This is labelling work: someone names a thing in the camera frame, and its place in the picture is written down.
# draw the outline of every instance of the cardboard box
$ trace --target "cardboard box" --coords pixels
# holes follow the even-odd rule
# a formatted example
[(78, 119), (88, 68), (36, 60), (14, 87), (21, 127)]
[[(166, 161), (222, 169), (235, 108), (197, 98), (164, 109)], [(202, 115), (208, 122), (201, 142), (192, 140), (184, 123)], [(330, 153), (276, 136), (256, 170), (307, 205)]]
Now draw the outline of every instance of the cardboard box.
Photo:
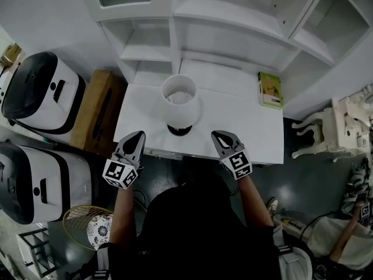
[(6, 48), (4, 54), (0, 57), (0, 64), (4, 68), (13, 65), (20, 52), (21, 48), (16, 43), (11, 44), (8, 48)]
[(71, 146), (111, 157), (126, 88), (111, 71), (97, 69), (93, 73), (76, 117)]

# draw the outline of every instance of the black and white appliance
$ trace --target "black and white appliance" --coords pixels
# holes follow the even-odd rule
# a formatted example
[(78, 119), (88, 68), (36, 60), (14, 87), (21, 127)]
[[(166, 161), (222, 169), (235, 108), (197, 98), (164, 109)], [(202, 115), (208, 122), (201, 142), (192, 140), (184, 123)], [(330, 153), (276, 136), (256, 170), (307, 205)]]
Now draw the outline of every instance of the black and white appliance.
[(86, 82), (51, 52), (27, 57), (15, 71), (2, 115), (40, 135), (69, 144)]
[(19, 224), (58, 221), (92, 203), (92, 176), (81, 156), (0, 142), (0, 208)]

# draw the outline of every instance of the white wooden chair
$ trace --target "white wooden chair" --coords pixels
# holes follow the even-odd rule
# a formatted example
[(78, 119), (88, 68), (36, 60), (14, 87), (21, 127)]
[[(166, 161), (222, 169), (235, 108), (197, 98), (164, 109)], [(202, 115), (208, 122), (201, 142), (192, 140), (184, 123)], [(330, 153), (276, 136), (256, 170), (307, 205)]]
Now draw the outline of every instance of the white wooden chair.
[(342, 101), (333, 99), (332, 107), (326, 108), (322, 112), (313, 113), (300, 124), (293, 123), (291, 127), (295, 129), (308, 125), (303, 132), (298, 132), (297, 135), (302, 136), (312, 130), (315, 143), (294, 152), (291, 157), (295, 159), (300, 155), (310, 153), (340, 152), (341, 154), (334, 158), (333, 162), (362, 153), (366, 153), (370, 160), (369, 112), (363, 108), (362, 100), (360, 98), (357, 101), (349, 97)]
[(336, 123), (332, 108), (326, 108), (323, 112), (313, 113), (302, 123), (293, 123), (291, 127), (295, 129), (306, 127), (303, 132), (297, 132), (298, 136), (302, 136), (308, 131), (313, 131), (315, 141), (312, 146), (293, 152), (291, 155), (293, 159), (310, 153), (339, 151), (337, 147)]

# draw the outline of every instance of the black lamp base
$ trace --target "black lamp base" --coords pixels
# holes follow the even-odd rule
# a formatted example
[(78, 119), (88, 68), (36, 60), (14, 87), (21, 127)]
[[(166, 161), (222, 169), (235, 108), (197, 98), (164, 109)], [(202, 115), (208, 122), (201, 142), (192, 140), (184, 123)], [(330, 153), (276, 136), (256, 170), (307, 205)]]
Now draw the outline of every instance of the black lamp base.
[(173, 128), (167, 125), (167, 127), (170, 130), (171, 134), (179, 137), (186, 135), (192, 129), (192, 126), (188, 128)]

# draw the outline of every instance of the lamp shade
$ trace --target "lamp shade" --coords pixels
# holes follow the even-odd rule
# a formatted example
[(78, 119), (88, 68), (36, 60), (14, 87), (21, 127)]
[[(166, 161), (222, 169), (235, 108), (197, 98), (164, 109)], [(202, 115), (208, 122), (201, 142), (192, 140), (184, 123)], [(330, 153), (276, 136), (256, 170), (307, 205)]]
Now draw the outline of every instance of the lamp shade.
[(198, 88), (184, 75), (173, 75), (162, 85), (164, 121), (174, 129), (192, 127), (199, 118)]

